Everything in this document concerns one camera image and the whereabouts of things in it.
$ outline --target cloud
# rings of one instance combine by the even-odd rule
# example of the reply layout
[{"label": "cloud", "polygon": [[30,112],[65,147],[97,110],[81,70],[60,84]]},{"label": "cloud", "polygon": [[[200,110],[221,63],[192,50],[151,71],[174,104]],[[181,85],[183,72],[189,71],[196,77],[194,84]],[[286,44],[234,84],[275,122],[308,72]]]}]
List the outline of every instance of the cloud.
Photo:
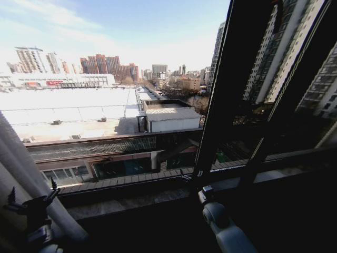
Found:
[{"label": "cloud", "polygon": [[38,13],[45,21],[51,24],[84,29],[102,28],[97,23],[79,17],[74,11],[47,1],[14,0],[14,3],[24,10]]}]

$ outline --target metal railing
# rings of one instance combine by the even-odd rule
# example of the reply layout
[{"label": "metal railing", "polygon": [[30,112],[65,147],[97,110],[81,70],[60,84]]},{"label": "metal railing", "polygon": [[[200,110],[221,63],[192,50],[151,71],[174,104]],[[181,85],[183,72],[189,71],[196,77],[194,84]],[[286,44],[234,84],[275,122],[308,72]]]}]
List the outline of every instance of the metal railing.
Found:
[{"label": "metal railing", "polygon": [[134,118],[138,115],[138,104],[100,105],[57,108],[33,108],[2,110],[12,125],[63,122],[82,122],[101,118]]},{"label": "metal railing", "polygon": [[148,150],[155,147],[156,136],[151,136],[132,139],[91,141],[76,144],[54,144],[42,147],[27,147],[27,149],[35,162],[41,162]]}]

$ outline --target bare tree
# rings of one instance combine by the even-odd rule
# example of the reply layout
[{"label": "bare tree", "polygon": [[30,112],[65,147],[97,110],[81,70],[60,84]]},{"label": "bare tree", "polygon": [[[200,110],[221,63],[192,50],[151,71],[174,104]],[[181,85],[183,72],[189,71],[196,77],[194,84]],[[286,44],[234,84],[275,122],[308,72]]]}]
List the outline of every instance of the bare tree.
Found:
[{"label": "bare tree", "polygon": [[207,106],[209,98],[207,96],[194,96],[187,100],[187,102],[194,107],[195,111],[199,114],[207,114]]},{"label": "bare tree", "polygon": [[132,85],[133,84],[133,80],[132,80],[131,77],[127,77],[121,83],[124,84],[124,85]]}]

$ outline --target rooftop structure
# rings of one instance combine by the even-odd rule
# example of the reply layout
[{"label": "rooftop structure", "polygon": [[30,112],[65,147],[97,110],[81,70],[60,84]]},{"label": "rooftop structure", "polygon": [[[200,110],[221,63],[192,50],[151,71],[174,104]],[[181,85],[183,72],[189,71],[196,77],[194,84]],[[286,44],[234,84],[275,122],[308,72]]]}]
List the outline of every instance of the rooftop structure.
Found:
[{"label": "rooftop structure", "polygon": [[198,129],[202,117],[180,100],[143,101],[149,132]]}]

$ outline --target facade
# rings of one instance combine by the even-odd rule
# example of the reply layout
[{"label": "facade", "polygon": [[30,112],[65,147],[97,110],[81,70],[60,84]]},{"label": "facade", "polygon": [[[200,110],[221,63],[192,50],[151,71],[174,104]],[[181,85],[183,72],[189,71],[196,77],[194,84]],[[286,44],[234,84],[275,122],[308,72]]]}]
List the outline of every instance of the facade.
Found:
[{"label": "facade", "polygon": [[88,74],[99,74],[96,56],[88,56]]},{"label": "facade", "polygon": [[69,67],[66,62],[62,62],[62,67],[63,67],[64,73],[70,74]]},{"label": "facade", "polygon": [[200,79],[199,78],[181,78],[178,80],[178,85],[182,89],[189,90],[200,90]]},{"label": "facade", "polygon": [[117,68],[120,65],[120,57],[106,57],[106,67],[108,74],[113,74],[114,76],[117,75]]},{"label": "facade", "polygon": [[107,74],[105,55],[96,54],[96,60],[97,60],[98,72],[100,74]]},{"label": "facade", "polygon": [[243,99],[272,103],[282,88],[323,1],[285,1],[282,23],[273,34],[276,8],[256,56]]},{"label": "facade", "polygon": [[337,118],[337,43],[303,96],[297,111]]},{"label": "facade", "polygon": [[132,81],[138,81],[138,66],[135,66],[134,63],[130,63],[130,76],[132,78]]},{"label": "facade", "polygon": [[150,133],[198,129],[201,115],[180,100],[143,101]]},{"label": "facade", "polygon": [[113,74],[116,82],[121,82],[127,77],[133,81],[138,80],[138,66],[131,63],[129,66],[120,65],[120,57],[106,57],[106,67],[108,74]]},{"label": "facade", "polygon": [[144,75],[143,75],[147,80],[152,79],[152,71],[151,70],[144,70]]},{"label": "facade", "polygon": [[167,65],[153,64],[152,65],[152,75],[155,75],[159,72],[167,73]]},{"label": "facade", "polygon": [[47,57],[47,61],[48,61],[48,64],[50,66],[50,69],[52,71],[53,74],[59,74],[61,72],[60,70],[60,64],[59,64],[59,61],[56,57],[56,53],[48,53],[46,55]]},{"label": "facade", "polygon": [[23,67],[23,64],[21,62],[15,64],[7,62],[7,66],[9,67],[12,73],[25,73],[25,68]]},{"label": "facade", "polygon": [[81,61],[81,67],[82,67],[82,73],[88,74],[89,73],[89,61],[86,58],[80,58]]},{"label": "facade", "polygon": [[182,67],[182,74],[183,75],[186,74],[186,66],[185,66],[185,64],[183,64],[183,67]]},{"label": "facade", "polygon": [[211,64],[211,68],[210,68],[210,76],[209,76],[209,81],[208,81],[208,84],[207,84],[207,91],[208,92],[210,92],[211,88],[212,88],[214,71],[215,71],[217,59],[219,58],[219,54],[220,54],[220,45],[221,45],[222,36],[224,34],[224,30],[225,30],[225,24],[226,24],[226,22],[221,23],[220,26],[219,26],[219,29],[217,30],[215,48],[214,48],[212,64]]},{"label": "facade", "polygon": [[76,66],[74,63],[72,64],[72,68],[73,68],[74,74],[77,74],[77,73],[79,74],[79,71],[76,69]]},{"label": "facade", "polygon": [[14,74],[0,75],[3,87],[54,88],[61,83],[98,83],[99,87],[112,87],[115,84],[110,74]]},{"label": "facade", "polygon": [[48,73],[47,58],[42,49],[36,47],[16,47],[16,53],[25,73]]}]

